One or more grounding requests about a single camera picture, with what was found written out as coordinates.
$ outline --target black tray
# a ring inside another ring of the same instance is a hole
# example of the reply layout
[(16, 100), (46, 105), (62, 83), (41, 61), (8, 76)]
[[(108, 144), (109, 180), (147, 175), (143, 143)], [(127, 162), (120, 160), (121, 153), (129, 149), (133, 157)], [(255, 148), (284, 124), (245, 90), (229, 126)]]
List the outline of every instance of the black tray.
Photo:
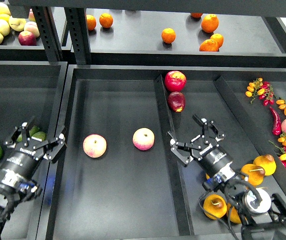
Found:
[[(3, 141), (15, 126), (35, 116), (35, 124), (42, 131), (49, 136), (55, 133), (66, 67), (65, 62), (0, 62), (0, 144), (5, 151), (0, 166), (12, 152)], [(34, 175), (43, 188), (48, 167), (49, 163), (43, 161)], [(35, 239), (42, 201), (43, 195), (18, 205), (5, 225), (2, 239)]]
[[(52, 7), (53, 18), (61, 43), (62, 51), (70, 52), (72, 43), (66, 32), (66, 16), (63, 7)], [(47, 61), (41, 37), (38, 37), (37, 46), (21, 46), (18, 41), (20, 32), (11, 29), (0, 44), (0, 60), (11, 61)]]
[[(186, 108), (180, 114), (168, 115), (166, 109), (158, 106), (165, 101), (164, 92), (159, 91), (160, 75), (172, 70), (169, 67), (69, 67), (59, 119), (70, 126), (68, 148), (65, 161), (58, 163), (55, 186), (61, 184), (61, 188), (53, 195), (57, 209), (51, 211), (57, 211), (57, 215), (52, 215), (55, 228), (51, 229), (53, 233), (47, 232), (48, 236), (190, 239), (182, 236), (189, 232), (196, 239), (217, 239), (218, 235), (231, 239), (228, 230), (218, 221), (209, 220), (198, 206), (198, 198), (204, 192), (204, 171), (195, 162), (186, 168), (175, 165), (179, 159), (168, 154), (166, 122), (172, 118), (179, 140), (190, 141), (200, 133), (193, 114), (215, 120), (227, 135), (221, 145), (234, 158), (232, 167), (238, 169), (260, 154), (214, 81), (220, 76), (239, 81), (257, 75), (281, 78), (286, 76), (286, 70), (180, 69), (188, 79), (183, 90)], [(154, 147), (145, 153), (132, 144), (133, 132), (144, 126), (156, 136)], [(92, 133), (103, 135), (108, 143), (107, 152), (97, 160), (87, 157), (82, 148), (84, 138)], [(173, 179), (176, 173), (181, 181)], [(276, 176), (279, 174), (267, 176), (261, 187), (267, 187), (269, 194), (279, 193), (286, 202), (281, 188), (286, 182), (278, 184)], [(266, 216), (260, 218), (259, 221), (266, 220)], [(234, 226), (234, 230), (239, 234), (240, 226)]]

